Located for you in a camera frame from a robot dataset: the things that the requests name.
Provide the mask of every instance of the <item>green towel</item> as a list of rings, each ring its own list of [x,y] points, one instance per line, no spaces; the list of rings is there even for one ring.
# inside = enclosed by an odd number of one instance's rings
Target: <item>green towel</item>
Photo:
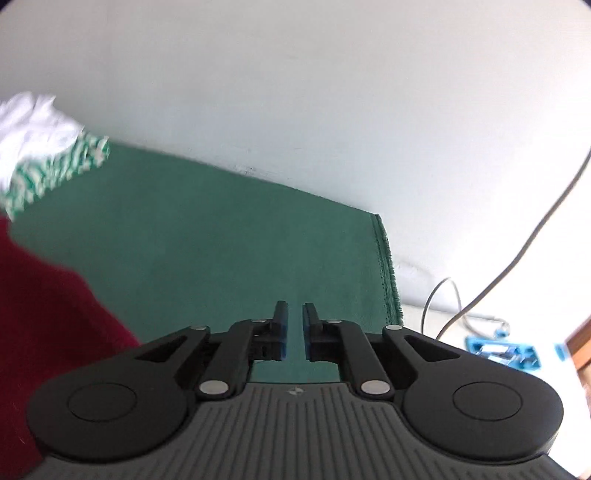
[[[29,205],[11,236],[78,271],[142,341],[188,325],[223,331],[286,300],[287,359],[258,363],[258,381],[338,380],[335,365],[305,361],[307,301],[368,332],[401,323],[377,215],[114,142],[103,167]]]

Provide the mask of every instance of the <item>gray ribbed base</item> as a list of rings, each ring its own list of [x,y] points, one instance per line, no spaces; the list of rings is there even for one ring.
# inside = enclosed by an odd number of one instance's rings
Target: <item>gray ribbed base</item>
[[[345,384],[248,384],[200,407],[163,447],[111,465],[47,458],[29,480],[541,480],[573,479],[547,456],[474,465],[422,444],[392,405]]]

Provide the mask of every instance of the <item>dark red fabric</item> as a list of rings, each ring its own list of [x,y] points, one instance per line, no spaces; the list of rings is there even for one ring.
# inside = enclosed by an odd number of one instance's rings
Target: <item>dark red fabric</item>
[[[0,219],[0,478],[14,479],[41,460],[25,416],[35,389],[138,342],[80,276],[13,244],[8,227]]]

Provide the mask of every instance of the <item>gray cable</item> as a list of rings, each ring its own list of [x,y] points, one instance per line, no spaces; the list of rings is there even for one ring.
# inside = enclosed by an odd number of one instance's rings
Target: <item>gray cable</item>
[[[435,296],[435,294],[437,293],[439,288],[445,282],[449,282],[452,284],[453,289],[456,293],[457,311],[459,312],[462,310],[462,300],[460,299],[460,291],[457,289],[456,282],[454,282],[451,277],[444,278],[443,280],[441,280],[441,282],[439,282],[437,285],[435,285],[435,288],[429,294],[429,298],[427,299],[427,301],[425,302],[425,306],[423,307],[423,315],[421,316],[421,334],[422,335],[425,334],[425,318],[427,317],[427,312],[429,311],[429,307],[431,306],[431,302],[433,301],[433,297]]]
[[[552,217],[552,215],[554,215],[554,212],[558,209],[558,207],[560,207],[560,205],[562,205],[562,202],[565,200],[565,198],[567,196],[569,196],[569,193],[573,190],[574,186],[579,182],[581,176],[583,175],[585,169],[587,169],[587,165],[589,164],[589,159],[591,158],[591,149],[589,150],[589,153],[587,153],[587,157],[585,157],[585,160],[583,162],[583,164],[580,166],[578,172],[576,173],[576,175],[573,177],[573,179],[570,181],[569,185],[566,187],[566,190],[562,193],[562,195],[560,195],[560,197],[558,197],[558,199],[554,202],[554,204],[552,205],[552,207],[550,207],[550,210],[548,210],[546,212],[546,214],[542,217],[542,220],[540,220],[540,222],[538,223],[538,225],[536,225],[536,227],[534,228],[534,231],[531,232],[531,235],[529,236],[529,238],[526,240],[526,242],[524,243],[523,247],[521,247],[521,250],[519,250],[519,253],[517,253],[517,256],[511,261],[511,263],[509,265],[507,265],[506,269],[504,269],[501,273],[499,273],[499,275],[497,275],[497,277],[491,282],[489,283],[489,285],[480,292],[480,294],[474,299],[472,300],[467,306],[465,306],[461,311],[459,311],[458,313],[456,313],[441,329],[441,331],[437,334],[436,340],[439,340],[441,338],[441,336],[447,332],[448,328],[451,327],[454,323],[456,323],[460,318],[462,318],[466,313],[468,313],[470,310],[472,310],[476,305],[478,305],[480,303],[480,301],[486,297],[493,288],[495,288],[499,282],[501,280],[503,280],[503,278],[505,278],[509,272],[511,272],[511,270],[513,270],[515,268],[515,266],[519,263],[519,261],[521,260],[521,258],[525,255],[525,252],[528,251],[528,248],[530,247],[530,245],[532,244],[532,242],[535,240],[535,237],[538,236],[538,233],[540,233],[540,230],[542,230],[542,228],[544,227],[544,225],[548,222],[548,220],[550,220],[550,218]]]
[[[437,291],[439,290],[439,288],[445,282],[449,282],[449,283],[452,284],[453,291],[456,294],[457,311],[458,312],[461,312],[462,311],[462,299],[460,298],[460,290],[458,289],[456,282],[451,277],[444,278],[431,291],[431,293],[429,294],[429,297],[428,297],[427,301],[425,302],[425,306],[423,307],[423,315],[421,316],[421,334],[423,334],[423,335],[425,333],[425,318],[427,317],[427,313],[429,311],[429,308],[431,307],[431,302],[433,301],[433,297],[435,296],[435,294],[437,293]],[[506,320],[502,320],[502,319],[483,319],[483,320],[486,320],[487,322],[498,322],[498,323],[500,323],[502,325],[502,328],[504,329],[504,331],[506,331],[507,335],[511,331],[511,326],[509,325],[509,323]],[[468,318],[465,315],[462,316],[462,323],[463,323],[464,328],[466,330],[468,330],[473,335],[476,335],[478,338],[487,338],[489,340],[494,340],[495,339],[494,336],[488,335],[486,333],[480,332],[479,330],[475,329],[470,324],[470,322],[468,322]]]

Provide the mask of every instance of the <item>white wall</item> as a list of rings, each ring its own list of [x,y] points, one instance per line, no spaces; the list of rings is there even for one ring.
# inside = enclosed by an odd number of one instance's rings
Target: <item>white wall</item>
[[[591,145],[580,0],[15,0],[0,66],[0,98],[382,214],[407,303],[473,297]],[[591,313],[590,200],[591,172],[481,312]]]

